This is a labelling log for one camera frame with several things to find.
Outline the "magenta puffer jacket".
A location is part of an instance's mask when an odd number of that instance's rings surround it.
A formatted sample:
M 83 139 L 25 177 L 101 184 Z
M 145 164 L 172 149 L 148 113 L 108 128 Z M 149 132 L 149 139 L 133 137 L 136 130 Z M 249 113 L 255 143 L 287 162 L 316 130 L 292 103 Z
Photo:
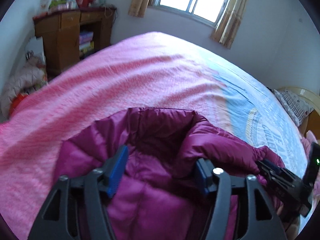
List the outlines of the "magenta puffer jacket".
M 263 159 L 284 166 L 268 147 L 252 147 L 195 111 L 130 108 L 64 141 L 53 179 L 86 175 L 121 145 L 129 159 L 107 206 L 117 239 L 199 239 L 210 209 L 192 174 L 200 158 L 239 177 L 258 174 Z

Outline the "pink clothes on floor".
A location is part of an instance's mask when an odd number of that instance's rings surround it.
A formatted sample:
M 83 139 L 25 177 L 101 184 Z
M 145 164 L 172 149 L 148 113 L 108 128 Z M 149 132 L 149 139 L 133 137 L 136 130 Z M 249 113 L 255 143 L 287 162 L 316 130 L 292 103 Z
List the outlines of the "pink clothes on floor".
M 9 77 L 1 93 L 1 113 L 8 119 L 12 103 L 19 94 L 29 95 L 47 84 L 46 65 L 32 56 L 25 65 Z

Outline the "folded pink quilt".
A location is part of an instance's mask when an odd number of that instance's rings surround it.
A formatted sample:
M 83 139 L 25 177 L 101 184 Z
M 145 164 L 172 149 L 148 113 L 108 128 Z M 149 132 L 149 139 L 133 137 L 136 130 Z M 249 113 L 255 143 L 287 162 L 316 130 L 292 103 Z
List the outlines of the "folded pink quilt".
M 316 139 L 314 133 L 311 130 L 308 130 L 306 135 L 302 137 L 300 141 L 303 145 L 305 156 L 307 160 L 309 160 L 312 143 L 319 143 L 319 141 Z

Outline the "wooden bed headboard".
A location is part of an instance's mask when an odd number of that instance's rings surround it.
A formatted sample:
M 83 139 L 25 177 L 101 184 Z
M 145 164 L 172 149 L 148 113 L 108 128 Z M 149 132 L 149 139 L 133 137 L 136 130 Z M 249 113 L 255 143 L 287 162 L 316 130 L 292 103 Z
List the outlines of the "wooden bed headboard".
M 300 87 L 281 87 L 277 91 L 287 90 L 295 94 L 299 101 L 304 103 L 305 118 L 302 124 L 298 126 L 300 134 L 306 137 L 308 131 L 311 131 L 319 142 L 319 95 L 306 88 Z

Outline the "patterned grey pillow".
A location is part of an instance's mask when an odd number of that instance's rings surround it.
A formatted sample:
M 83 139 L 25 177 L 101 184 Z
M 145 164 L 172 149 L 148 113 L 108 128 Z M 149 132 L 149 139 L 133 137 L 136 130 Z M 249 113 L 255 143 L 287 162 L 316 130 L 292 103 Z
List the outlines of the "patterned grey pillow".
M 297 127 L 314 110 L 309 103 L 290 90 L 274 89 L 273 94 Z

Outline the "blue and pink bedsheet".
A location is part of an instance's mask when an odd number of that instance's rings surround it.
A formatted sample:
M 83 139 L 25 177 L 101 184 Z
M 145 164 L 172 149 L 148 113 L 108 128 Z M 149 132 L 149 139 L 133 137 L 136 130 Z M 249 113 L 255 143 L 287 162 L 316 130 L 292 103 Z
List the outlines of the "blue and pink bedsheet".
M 158 32 L 128 38 L 65 71 L 1 124 L 1 215 L 26 239 L 52 183 L 88 169 L 64 141 L 129 108 L 193 110 L 253 147 L 268 147 L 302 176 L 298 128 L 274 94 L 222 57 Z

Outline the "stacked boxes in desk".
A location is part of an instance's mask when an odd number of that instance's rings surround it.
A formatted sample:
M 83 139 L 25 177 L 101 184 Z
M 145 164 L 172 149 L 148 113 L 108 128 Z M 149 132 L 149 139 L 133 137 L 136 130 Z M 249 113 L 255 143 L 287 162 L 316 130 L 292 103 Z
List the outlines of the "stacked boxes in desk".
M 79 34 L 79 54 L 80 56 L 94 50 L 93 32 L 83 31 Z

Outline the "right beige curtain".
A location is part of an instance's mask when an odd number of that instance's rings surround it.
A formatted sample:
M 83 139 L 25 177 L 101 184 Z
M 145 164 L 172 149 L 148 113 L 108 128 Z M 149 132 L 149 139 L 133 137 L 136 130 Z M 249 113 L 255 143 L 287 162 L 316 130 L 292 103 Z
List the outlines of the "right beige curtain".
M 228 0 L 222 18 L 210 38 L 230 49 L 242 22 L 248 0 Z

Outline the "white paper bag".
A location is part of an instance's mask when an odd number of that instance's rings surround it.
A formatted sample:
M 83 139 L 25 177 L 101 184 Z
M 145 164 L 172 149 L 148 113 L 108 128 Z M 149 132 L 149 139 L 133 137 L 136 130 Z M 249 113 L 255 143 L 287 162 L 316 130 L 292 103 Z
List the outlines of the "white paper bag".
M 42 37 L 32 37 L 26 44 L 24 51 L 27 60 L 31 59 L 32 57 L 38 57 L 43 64 L 46 63 Z

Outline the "brown wooden desk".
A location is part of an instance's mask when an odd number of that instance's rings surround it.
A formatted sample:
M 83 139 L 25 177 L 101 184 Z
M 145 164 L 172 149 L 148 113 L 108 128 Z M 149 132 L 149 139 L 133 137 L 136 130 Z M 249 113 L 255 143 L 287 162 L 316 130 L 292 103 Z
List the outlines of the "brown wooden desk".
M 116 14 L 117 8 L 110 5 L 65 10 L 34 18 L 35 36 L 43 39 L 48 77 L 56 77 L 80 61 L 81 32 L 93 34 L 94 52 L 109 47 Z

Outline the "green bag on desk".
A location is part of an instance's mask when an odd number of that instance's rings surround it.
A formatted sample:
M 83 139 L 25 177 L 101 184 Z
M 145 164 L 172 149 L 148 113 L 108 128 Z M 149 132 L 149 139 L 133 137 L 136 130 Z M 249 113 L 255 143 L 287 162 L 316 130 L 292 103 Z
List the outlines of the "green bag on desk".
M 52 0 L 49 5 L 49 9 L 52 9 L 53 7 L 57 7 L 58 5 L 62 5 L 66 3 L 67 3 L 66 0 Z

